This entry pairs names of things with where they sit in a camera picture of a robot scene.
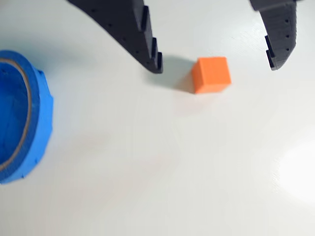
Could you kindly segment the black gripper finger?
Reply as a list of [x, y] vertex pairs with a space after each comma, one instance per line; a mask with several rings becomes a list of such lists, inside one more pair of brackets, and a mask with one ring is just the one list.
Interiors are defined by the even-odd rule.
[[267, 35], [266, 51], [270, 68], [280, 69], [296, 46], [296, 0], [251, 0], [252, 8], [260, 13]]
[[103, 27], [143, 67], [163, 72], [162, 53], [153, 37], [149, 7], [143, 0], [71, 0]]

